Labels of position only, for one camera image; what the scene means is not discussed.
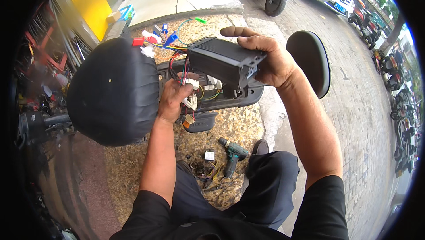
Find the cordless drill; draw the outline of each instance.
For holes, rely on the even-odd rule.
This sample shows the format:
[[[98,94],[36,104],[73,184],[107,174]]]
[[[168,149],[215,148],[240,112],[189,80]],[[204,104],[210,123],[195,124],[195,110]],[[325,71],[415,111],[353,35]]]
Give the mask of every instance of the cordless drill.
[[[227,149],[229,161],[224,169],[224,176],[231,178],[236,169],[236,163],[248,156],[248,151],[234,142],[226,140],[224,137],[218,139],[218,142]]]

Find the black shirt sleeve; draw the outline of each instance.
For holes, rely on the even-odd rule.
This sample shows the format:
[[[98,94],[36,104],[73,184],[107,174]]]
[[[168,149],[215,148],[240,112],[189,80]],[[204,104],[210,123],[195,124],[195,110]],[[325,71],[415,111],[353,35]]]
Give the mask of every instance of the black shirt sleeve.
[[[293,239],[348,239],[344,184],[330,175],[307,189],[292,231]]]
[[[160,195],[140,190],[133,204],[133,211],[121,231],[111,236],[117,239],[156,239],[159,235],[172,230],[170,206]]]

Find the blue connector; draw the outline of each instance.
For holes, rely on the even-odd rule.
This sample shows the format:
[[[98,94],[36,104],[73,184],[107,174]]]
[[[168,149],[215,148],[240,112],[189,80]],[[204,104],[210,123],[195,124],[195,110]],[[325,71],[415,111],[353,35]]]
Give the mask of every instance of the blue connector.
[[[174,31],[167,39],[167,41],[164,43],[164,48],[169,46],[172,42],[176,41],[178,39],[176,31]]]
[[[161,31],[162,33],[165,33],[165,34],[167,34],[168,33],[168,24],[163,24],[162,25],[162,31]]]

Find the yellow wall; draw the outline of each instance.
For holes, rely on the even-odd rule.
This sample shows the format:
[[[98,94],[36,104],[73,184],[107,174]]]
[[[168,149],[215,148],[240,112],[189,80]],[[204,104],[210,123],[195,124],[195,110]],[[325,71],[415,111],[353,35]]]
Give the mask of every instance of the yellow wall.
[[[112,12],[106,0],[72,0],[75,7],[101,41],[108,28],[106,17]]]

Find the black shoe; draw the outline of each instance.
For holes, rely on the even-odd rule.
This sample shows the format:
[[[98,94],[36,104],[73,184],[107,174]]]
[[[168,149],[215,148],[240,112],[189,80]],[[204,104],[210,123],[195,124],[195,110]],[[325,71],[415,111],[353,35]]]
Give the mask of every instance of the black shoe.
[[[193,175],[192,169],[190,168],[187,162],[185,162],[184,160],[179,160],[177,161],[177,164],[183,168],[183,171],[185,173]]]
[[[254,145],[254,149],[252,150],[252,154],[262,155],[267,154],[269,152],[269,145],[266,140],[260,139]]]

